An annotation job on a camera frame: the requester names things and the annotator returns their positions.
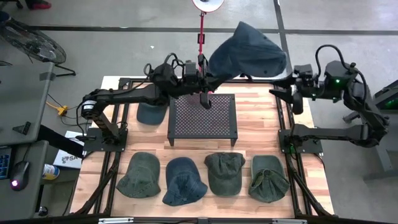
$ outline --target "keyboard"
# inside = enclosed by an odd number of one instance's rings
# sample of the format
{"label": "keyboard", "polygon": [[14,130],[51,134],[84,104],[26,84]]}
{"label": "keyboard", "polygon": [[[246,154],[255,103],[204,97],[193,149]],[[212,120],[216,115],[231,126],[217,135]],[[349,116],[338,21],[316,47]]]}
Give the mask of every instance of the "keyboard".
{"label": "keyboard", "polygon": [[0,180],[9,178],[9,169],[12,164],[12,148],[0,146]]}

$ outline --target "shoe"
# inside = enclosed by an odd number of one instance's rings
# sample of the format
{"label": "shoe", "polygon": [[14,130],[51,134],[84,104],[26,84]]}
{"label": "shoe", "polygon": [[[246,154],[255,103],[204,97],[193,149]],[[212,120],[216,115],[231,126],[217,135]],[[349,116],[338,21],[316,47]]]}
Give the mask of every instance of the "shoe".
{"label": "shoe", "polygon": [[51,8],[51,3],[39,0],[35,3],[33,3],[31,6],[28,6],[29,9],[34,10],[34,9],[50,9]]}

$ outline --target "gray-green hat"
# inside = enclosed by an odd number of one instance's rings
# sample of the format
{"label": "gray-green hat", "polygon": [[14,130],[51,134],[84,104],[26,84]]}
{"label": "gray-green hat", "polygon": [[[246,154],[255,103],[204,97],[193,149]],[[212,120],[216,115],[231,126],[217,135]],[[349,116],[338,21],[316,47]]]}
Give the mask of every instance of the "gray-green hat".
{"label": "gray-green hat", "polygon": [[276,156],[254,156],[251,163],[249,195],[261,202],[275,202],[285,197],[290,184]]}
{"label": "gray-green hat", "polygon": [[116,188],[127,197],[152,197],[160,192],[159,174],[160,162],[156,156],[137,152],[132,156],[126,175],[120,179]]}
{"label": "gray-green hat", "polygon": [[209,186],[218,196],[237,195],[242,188],[242,166],[246,161],[237,152],[217,152],[206,156]]}

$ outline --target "concrete floor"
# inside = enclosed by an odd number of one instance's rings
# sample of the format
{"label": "concrete floor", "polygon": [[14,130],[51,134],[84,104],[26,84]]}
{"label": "concrete floor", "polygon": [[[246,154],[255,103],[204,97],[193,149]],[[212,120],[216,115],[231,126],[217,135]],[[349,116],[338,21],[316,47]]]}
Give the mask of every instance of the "concrete floor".
{"label": "concrete floor", "polygon": [[[199,26],[199,12],[190,1],[50,2],[53,8],[46,11],[18,10],[14,4],[8,4],[4,10],[17,20],[35,26],[143,27],[151,30],[45,31],[68,54],[64,66],[78,72],[76,77],[58,78],[52,84],[50,94],[62,104],[79,104],[83,95],[100,86],[105,75],[143,75],[142,68],[146,63],[160,64],[170,52],[175,52],[183,60],[196,59],[196,31],[174,29]],[[281,16],[277,12],[278,3]],[[398,2],[395,0],[227,0],[221,9],[206,16],[205,27],[235,28],[239,21],[244,21],[258,29],[278,29],[283,25],[285,29],[310,33],[321,30],[318,32],[321,35],[285,36],[284,32],[265,35],[283,46],[284,50],[289,50],[292,65],[310,63],[314,69],[316,49],[322,44],[337,45],[347,62],[357,63],[371,91],[375,93],[398,78],[398,32],[394,32],[398,30],[397,9]],[[156,29],[163,27],[172,32]],[[348,32],[332,35],[330,30]],[[220,43],[232,35],[231,32],[230,29],[227,33],[220,30],[207,33],[205,55],[210,56]],[[26,55],[4,42],[0,42],[0,49],[0,60],[14,64],[30,63]],[[320,53],[322,66],[332,60],[338,60],[336,52],[323,49]],[[316,126],[349,126],[341,120],[349,113],[342,103],[317,100],[311,102],[310,106]],[[77,128],[64,126],[50,108],[46,108],[43,123],[61,134],[66,130],[77,131]],[[364,175],[381,170],[375,150],[356,147],[347,142],[323,141],[322,144],[335,213],[345,218],[396,223],[398,178],[372,182],[362,180]],[[397,156],[391,156],[393,162],[397,163]],[[48,206],[50,215],[62,214],[73,184],[58,184],[46,189],[43,204]]]}

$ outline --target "computer mouse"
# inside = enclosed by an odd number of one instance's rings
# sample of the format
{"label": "computer mouse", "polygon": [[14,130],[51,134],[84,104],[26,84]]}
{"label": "computer mouse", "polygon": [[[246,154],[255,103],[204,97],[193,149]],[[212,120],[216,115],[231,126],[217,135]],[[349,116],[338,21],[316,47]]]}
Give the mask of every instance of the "computer mouse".
{"label": "computer mouse", "polygon": [[20,161],[14,165],[10,175],[11,189],[23,190],[29,181],[29,162]]}

